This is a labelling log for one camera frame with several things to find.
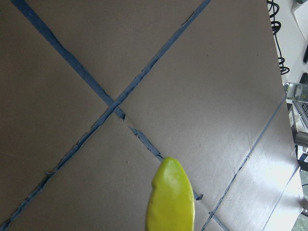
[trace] yellow object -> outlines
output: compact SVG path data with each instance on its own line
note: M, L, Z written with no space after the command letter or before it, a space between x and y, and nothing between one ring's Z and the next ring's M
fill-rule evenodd
M153 178L152 188L146 231L193 231L193 190L179 161L165 158Z

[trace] transparent bottle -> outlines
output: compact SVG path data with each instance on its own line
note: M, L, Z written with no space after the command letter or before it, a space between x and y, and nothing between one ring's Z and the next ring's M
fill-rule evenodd
M308 84L289 82L284 85L284 91L286 99L308 103Z

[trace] black cable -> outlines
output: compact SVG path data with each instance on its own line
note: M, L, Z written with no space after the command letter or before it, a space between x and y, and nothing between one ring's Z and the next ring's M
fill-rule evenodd
M280 7L277 3L274 2L274 0L267 0L267 3L270 4L270 8L269 8L269 12L271 11L271 9L273 9L273 14L271 14L269 17L273 19L273 21L271 21L271 28L273 31L273 36L275 38L277 47L278 47L278 51L279 51L279 68L280 68L280 73L281 75L287 74L290 69L286 66L284 66L284 61L285 58L282 57L282 53L281 53L281 49L277 40L277 32L280 30L281 28L281 23L279 21L275 20L275 15L278 13Z

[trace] yellow-green rubber object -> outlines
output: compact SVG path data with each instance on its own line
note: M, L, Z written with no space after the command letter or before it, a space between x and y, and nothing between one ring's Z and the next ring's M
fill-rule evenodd
M163 160L152 181L146 231L193 231L194 197L178 160Z

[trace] table surface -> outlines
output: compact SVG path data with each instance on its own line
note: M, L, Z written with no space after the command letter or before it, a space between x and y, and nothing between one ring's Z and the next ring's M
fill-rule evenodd
M266 1L207 2L1 1L1 231L144 230L157 155L204 195L196 231L291 230L302 191Z

